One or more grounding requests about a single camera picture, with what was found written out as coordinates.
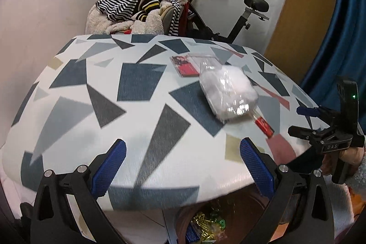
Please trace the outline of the person's right hand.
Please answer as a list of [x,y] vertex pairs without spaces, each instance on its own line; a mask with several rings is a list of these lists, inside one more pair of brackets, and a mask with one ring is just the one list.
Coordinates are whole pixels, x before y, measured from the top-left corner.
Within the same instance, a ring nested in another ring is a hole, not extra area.
[[321,171],[323,175],[332,174],[337,160],[341,159],[349,165],[347,176],[351,177],[361,165],[364,154],[364,147],[349,147],[347,150],[326,154],[322,162]]

